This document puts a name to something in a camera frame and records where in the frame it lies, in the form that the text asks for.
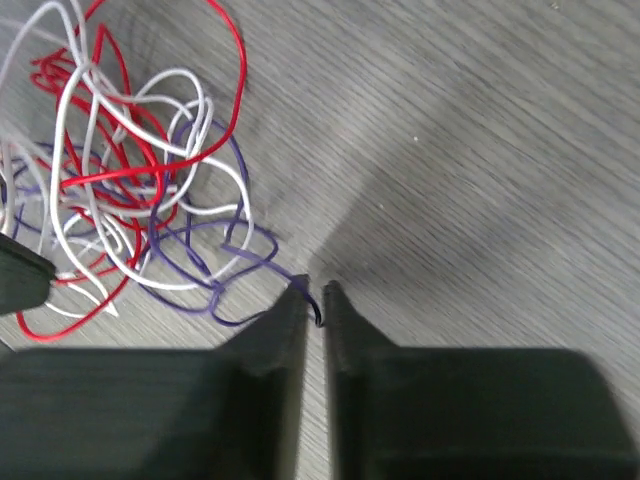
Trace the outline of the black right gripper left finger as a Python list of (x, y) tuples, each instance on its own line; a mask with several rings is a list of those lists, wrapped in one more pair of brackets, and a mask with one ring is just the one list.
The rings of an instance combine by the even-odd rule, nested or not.
[(306, 276), (211, 349), (32, 348), (1, 361), (5, 479), (291, 479)]

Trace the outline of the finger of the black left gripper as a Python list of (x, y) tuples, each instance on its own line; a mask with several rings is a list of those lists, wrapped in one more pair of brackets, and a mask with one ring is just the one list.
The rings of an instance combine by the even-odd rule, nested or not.
[(4, 234), (0, 247), (0, 314), (43, 305), (56, 278), (54, 264)]

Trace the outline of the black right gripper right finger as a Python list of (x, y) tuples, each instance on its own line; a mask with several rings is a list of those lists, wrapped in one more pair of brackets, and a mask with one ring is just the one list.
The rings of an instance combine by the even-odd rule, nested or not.
[(635, 479), (605, 376), (565, 348), (403, 347), (323, 290), (336, 479)]

